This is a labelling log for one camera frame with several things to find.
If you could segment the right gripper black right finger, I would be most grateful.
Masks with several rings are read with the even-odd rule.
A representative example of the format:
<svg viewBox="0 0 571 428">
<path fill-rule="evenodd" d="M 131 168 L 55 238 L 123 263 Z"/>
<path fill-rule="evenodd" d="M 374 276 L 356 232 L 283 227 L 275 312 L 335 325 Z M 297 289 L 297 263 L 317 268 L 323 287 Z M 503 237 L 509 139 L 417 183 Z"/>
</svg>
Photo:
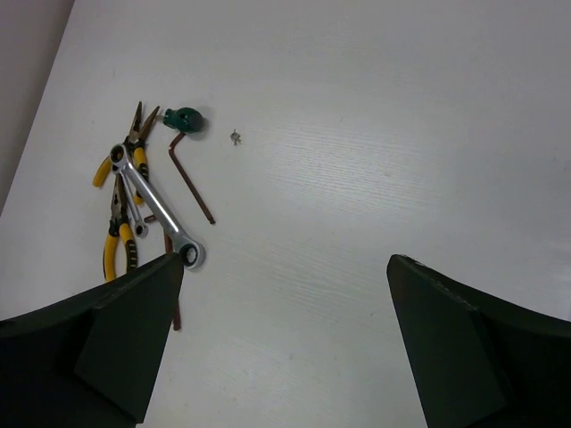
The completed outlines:
<svg viewBox="0 0 571 428">
<path fill-rule="evenodd" d="M 405 256 L 386 268 L 429 427 L 568 427 L 570 324 Z"/>
</svg>

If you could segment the small silver ratchet wrench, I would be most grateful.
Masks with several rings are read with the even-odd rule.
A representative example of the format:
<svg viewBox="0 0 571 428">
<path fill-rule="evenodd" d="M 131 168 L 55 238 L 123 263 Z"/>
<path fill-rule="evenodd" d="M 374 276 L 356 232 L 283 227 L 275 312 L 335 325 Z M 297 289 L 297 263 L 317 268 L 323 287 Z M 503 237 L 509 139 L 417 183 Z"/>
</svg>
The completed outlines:
<svg viewBox="0 0 571 428">
<path fill-rule="evenodd" d="M 132 193 L 132 190 L 130 188 L 128 179 L 124 176 L 123 173 L 119 173 L 119 176 L 122 180 L 123 183 L 123 187 L 124 187 L 124 191 L 126 194 L 126 199 L 127 199 L 127 203 L 128 203 L 128 207 L 131 213 L 131 216 L 134 220 L 134 232 L 135 235 L 139 238 L 145 238 L 148 234 L 148 226 L 147 224 L 144 222 L 141 213 L 139 211 L 139 208 L 137 207 L 137 205 L 135 204 L 134 201 L 134 195 Z"/>
</svg>

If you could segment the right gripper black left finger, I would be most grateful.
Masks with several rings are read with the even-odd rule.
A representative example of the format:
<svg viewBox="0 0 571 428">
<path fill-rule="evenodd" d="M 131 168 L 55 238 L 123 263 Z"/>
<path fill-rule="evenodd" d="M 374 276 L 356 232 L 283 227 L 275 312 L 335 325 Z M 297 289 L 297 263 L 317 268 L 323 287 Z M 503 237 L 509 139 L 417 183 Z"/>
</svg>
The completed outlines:
<svg viewBox="0 0 571 428">
<path fill-rule="evenodd" d="M 1 425 L 141 424 L 184 275 L 171 257 L 2 321 Z"/>
</svg>

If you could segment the yellow long-nose pliers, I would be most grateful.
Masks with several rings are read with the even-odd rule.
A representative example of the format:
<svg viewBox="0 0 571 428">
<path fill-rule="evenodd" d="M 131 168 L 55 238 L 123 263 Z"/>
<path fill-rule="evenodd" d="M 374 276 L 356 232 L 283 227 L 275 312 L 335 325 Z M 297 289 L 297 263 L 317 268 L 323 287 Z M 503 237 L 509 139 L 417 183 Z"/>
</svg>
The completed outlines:
<svg viewBox="0 0 571 428">
<path fill-rule="evenodd" d="M 124 140 L 124 144 L 127 146 L 137 171 L 145 181 L 149 179 L 148 160 L 145 152 L 146 140 L 159 110 L 160 106 L 155 107 L 149 116 L 143 119 L 143 104 L 139 102 L 129 132 Z M 106 157 L 94 175 L 93 186 L 102 187 L 111 170 L 111 160 Z"/>
<path fill-rule="evenodd" d="M 137 269 L 137 245 L 128 221 L 127 207 L 122 178 L 116 176 L 112 192 L 111 218 L 103 248 L 103 275 L 106 282 L 117 278 L 116 253 L 119 243 L 122 243 L 125 251 L 126 272 Z"/>
</svg>

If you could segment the brown hex key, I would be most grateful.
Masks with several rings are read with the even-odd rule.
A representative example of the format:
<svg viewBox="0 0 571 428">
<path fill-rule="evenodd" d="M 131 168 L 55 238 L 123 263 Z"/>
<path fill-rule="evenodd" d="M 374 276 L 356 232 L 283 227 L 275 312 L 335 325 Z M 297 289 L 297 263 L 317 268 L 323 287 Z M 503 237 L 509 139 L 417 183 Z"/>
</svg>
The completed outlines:
<svg viewBox="0 0 571 428">
<path fill-rule="evenodd" d="M 157 221 L 158 219 L 154 215 L 144 217 L 144 223 L 147 225 L 155 223 Z M 175 260 L 171 257 L 171 254 L 174 253 L 173 244 L 166 231 L 163 231 L 163 240 L 165 246 L 165 254 L 171 258 L 171 262 L 174 262 Z M 173 270 L 173 268 L 174 268 L 173 266 L 170 266 L 170 271 L 169 271 L 170 281 L 174 281 L 176 279 L 176 272 Z M 179 301 L 177 301 L 173 307 L 172 329 L 176 332 L 179 332 L 182 329 Z"/>
<path fill-rule="evenodd" d="M 208 220 L 208 222 L 214 226 L 216 224 L 216 220 L 211 213 L 210 209 L 208 208 L 207 204 L 203 200 L 202 196 L 200 195 L 199 191 L 197 190 L 196 186 L 194 185 L 191 177 L 186 173 L 183 165 L 181 164 L 178 156 L 176 154 L 176 148 L 178 144 L 186 137 L 185 133 L 179 132 L 173 140 L 169 144 L 168 154 L 170 159 L 172 160 L 176 170 L 178 171 L 179 175 L 182 177 L 183 181 L 185 182 L 188 190 L 193 195 L 195 201 L 197 202 L 198 206 L 200 207 L 202 213 Z"/>
</svg>

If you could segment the large silver ratchet wrench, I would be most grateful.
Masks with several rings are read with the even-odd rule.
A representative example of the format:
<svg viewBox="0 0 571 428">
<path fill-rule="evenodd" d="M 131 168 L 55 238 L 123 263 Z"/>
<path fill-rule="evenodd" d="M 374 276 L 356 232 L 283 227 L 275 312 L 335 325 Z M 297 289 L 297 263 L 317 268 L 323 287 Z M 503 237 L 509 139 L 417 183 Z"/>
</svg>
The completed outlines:
<svg viewBox="0 0 571 428">
<path fill-rule="evenodd" d="M 189 271 L 199 269 L 206 256 L 203 245 L 185 231 L 170 207 L 162 199 L 161 194 L 138 172 L 126 146 L 124 144 L 114 145 L 111 148 L 109 158 L 115 168 L 114 173 L 126 178 L 141 194 L 164 232 L 172 241 L 173 251 L 180 255 L 184 267 Z"/>
</svg>

